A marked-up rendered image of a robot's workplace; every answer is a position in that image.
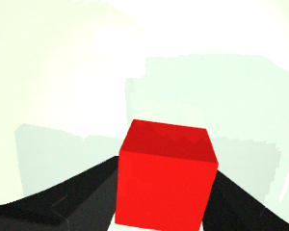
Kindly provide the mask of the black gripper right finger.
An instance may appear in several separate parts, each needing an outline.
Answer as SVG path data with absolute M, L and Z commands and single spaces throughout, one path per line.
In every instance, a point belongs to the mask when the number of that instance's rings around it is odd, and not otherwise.
M 202 228 L 203 231 L 289 231 L 289 223 L 217 170 Z

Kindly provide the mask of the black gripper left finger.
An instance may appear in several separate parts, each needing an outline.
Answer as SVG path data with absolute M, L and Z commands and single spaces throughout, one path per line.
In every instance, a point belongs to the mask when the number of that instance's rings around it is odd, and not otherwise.
M 109 231 L 118 200 L 118 155 L 59 185 L 0 204 L 0 231 Z

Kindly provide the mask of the red cube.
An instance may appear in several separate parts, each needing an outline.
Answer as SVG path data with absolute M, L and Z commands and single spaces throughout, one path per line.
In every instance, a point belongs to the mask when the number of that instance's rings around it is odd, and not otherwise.
M 133 119 L 118 152 L 115 223 L 198 231 L 218 161 L 206 128 Z

